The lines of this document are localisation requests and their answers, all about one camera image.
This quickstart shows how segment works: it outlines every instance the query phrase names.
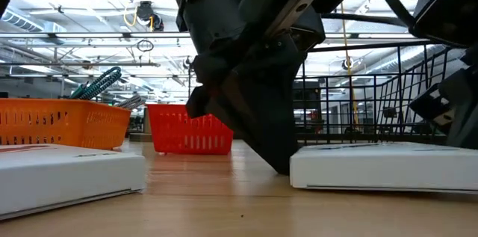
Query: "wooden tabletop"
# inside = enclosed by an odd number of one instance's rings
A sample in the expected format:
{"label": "wooden tabletop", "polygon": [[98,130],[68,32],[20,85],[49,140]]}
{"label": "wooden tabletop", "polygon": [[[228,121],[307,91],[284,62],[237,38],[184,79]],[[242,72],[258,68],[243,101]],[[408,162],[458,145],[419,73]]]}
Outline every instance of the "wooden tabletop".
{"label": "wooden tabletop", "polygon": [[241,141],[230,156],[123,150],[147,157],[144,194],[5,221],[0,236],[478,236],[478,197],[296,190]]}

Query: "ceiling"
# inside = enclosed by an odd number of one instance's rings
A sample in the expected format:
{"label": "ceiling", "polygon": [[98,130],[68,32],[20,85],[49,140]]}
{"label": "ceiling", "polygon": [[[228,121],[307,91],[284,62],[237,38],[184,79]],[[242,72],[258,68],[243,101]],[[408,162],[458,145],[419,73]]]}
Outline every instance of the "ceiling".
{"label": "ceiling", "polygon": [[[59,28],[61,31],[68,33],[147,32],[148,28],[146,26],[139,23],[129,26],[124,20],[124,13],[126,12],[127,21],[133,22],[134,8],[140,1],[152,1],[155,12],[159,13],[164,21],[164,31],[173,33],[169,38],[150,38],[149,40],[154,44],[154,49],[150,52],[142,52],[137,48],[137,42],[142,40],[139,37],[128,39],[64,39],[62,46],[55,46],[57,48],[56,54],[53,45],[45,43],[41,39],[5,38],[0,40],[38,53],[40,58],[37,60],[39,62],[44,62],[44,58],[50,60],[60,58],[59,62],[64,63],[90,61],[104,64],[104,66],[95,66],[88,70],[78,66],[54,68],[55,72],[58,71],[58,74],[72,74],[72,72],[75,72],[78,75],[97,75],[117,63],[137,63],[137,66],[124,66],[122,68],[123,75],[136,77],[126,77],[127,79],[134,80],[126,83],[125,86],[117,87],[119,88],[117,91],[147,92],[150,90],[144,88],[144,86],[147,86],[154,90],[152,93],[164,94],[164,92],[167,92],[169,94],[168,98],[171,101],[185,101],[189,89],[187,83],[188,70],[184,63],[187,59],[193,60],[196,50],[190,38],[179,37],[181,34],[175,33],[178,31],[176,27],[178,6],[175,0],[11,0],[9,8],[25,14],[32,21],[53,22],[64,28]],[[413,12],[417,0],[401,1],[410,12]],[[374,16],[394,16],[384,0],[344,0],[344,12]],[[383,35],[385,37],[389,34],[389,37],[396,38],[394,41],[409,39],[405,28],[392,25],[354,21],[343,23],[341,20],[331,19],[324,19],[323,24],[326,33],[329,34],[329,40],[317,47],[343,46],[344,42],[340,38],[341,35],[339,33],[343,32],[344,24],[347,33],[380,33],[385,34]],[[25,33],[25,30],[5,21],[0,21],[0,32]],[[368,40],[351,40],[349,44],[374,43],[376,41],[378,39],[369,38]],[[395,51],[396,49],[355,50],[349,52],[349,55],[354,61],[359,61],[360,64],[372,65]],[[7,61],[5,57],[0,57],[0,59]],[[311,53],[306,61],[306,75],[320,76],[345,73],[341,67],[344,59],[345,53],[343,51]],[[25,73],[25,68],[16,68],[15,70],[18,70],[15,71],[17,73]],[[30,73],[38,74],[41,72],[30,70]],[[70,80],[78,83],[82,82],[81,79],[73,77]]]}

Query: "white box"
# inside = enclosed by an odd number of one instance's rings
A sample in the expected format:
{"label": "white box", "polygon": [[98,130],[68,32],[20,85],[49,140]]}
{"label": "white box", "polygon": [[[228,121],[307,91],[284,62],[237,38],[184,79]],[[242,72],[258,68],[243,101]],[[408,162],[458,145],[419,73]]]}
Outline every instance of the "white box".
{"label": "white box", "polygon": [[141,191],[142,156],[55,144],[0,146],[0,220]]}
{"label": "white box", "polygon": [[291,185],[307,189],[478,191],[478,151],[414,143],[303,147]]}

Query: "coiled cable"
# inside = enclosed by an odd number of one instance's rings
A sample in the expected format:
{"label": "coiled cable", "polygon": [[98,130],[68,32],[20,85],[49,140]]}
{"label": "coiled cable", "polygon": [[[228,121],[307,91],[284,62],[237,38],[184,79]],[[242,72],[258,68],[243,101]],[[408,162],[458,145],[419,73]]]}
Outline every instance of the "coiled cable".
{"label": "coiled cable", "polygon": [[100,75],[93,83],[86,87],[85,84],[80,86],[70,97],[70,99],[86,99],[90,100],[105,91],[114,82],[121,78],[121,68],[112,67],[105,73]]}
{"label": "coiled cable", "polygon": [[124,109],[128,109],[128,110],[133,110],[133,109],[138,108],[139,106],[143,105],[145,102],[146,102],[145,99],[141,98],[140,95],[136,94],[132,98],[127,99],[124,102],[120,102],[115,106],[121,107],[121,108],[124,108]]}

